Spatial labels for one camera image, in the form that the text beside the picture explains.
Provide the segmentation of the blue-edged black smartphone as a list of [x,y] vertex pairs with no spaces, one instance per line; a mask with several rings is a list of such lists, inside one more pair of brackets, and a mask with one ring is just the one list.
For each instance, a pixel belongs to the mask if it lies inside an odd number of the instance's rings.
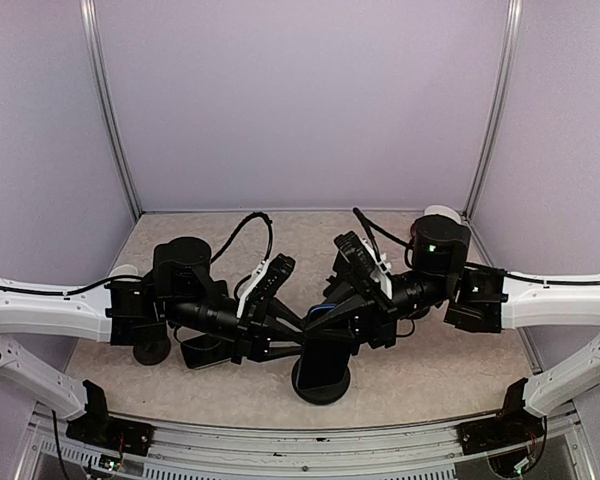
[[[318,332],[351,332],[350,321],[334,324]],[[299,386],[302,388],[315,388],[335,384],[342,380],[351,350],[344,344],[318,343],[304,346],[298,361]]]

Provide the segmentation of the black round-base pole stand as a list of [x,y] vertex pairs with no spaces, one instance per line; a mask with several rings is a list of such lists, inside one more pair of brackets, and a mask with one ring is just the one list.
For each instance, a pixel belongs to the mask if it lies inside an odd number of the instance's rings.
[[341,399],[347,392],[351,382],[350,369],[346,368],[341,381],[323,387],[302,388],[299,386],[300,361],[296,361],[291,371],[291,384],[295,393],[304,401],[318,406],[329,405]]

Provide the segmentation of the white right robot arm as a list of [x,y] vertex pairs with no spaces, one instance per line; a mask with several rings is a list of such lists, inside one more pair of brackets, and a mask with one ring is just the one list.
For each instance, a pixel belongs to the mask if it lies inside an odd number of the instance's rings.
[[325,300],[307,315],[292,384],[305,401],[327,405],[350,384],[349,359],[362,345],[392,347],[397,324],[444,307],[445,321],[470,333],[530,326],[595,326],[597,335],[554,367],[511,384],[493,417],[462,423],[463,450],[478,453],[529,441],[549,414],[600,383],[600,275],[538,277],[470,263],[470,230],[441,213],[411,226],[408,270],[392,274],[373,227],[336,237]]

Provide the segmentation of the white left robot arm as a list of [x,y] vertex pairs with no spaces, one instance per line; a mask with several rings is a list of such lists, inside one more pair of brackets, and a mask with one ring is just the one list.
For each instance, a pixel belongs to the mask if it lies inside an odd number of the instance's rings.
[[113,416],[101,387],[75,380],[24,349],[18,333],[61,335],[129,346],[144,365],[162,362],[169,336],[197,332],[206,363],[224,359],[264,362],[296,355],[301,319],[277,297],[294,261],[266,256],[242,297],[211,276],[210,246],[179,237],[157,246],[145,275],[121,269],[84,287],[26,284],[0,277],[0,380],[49,407],[67,423],[68,437],[106,449],[145,454],[150,424]]

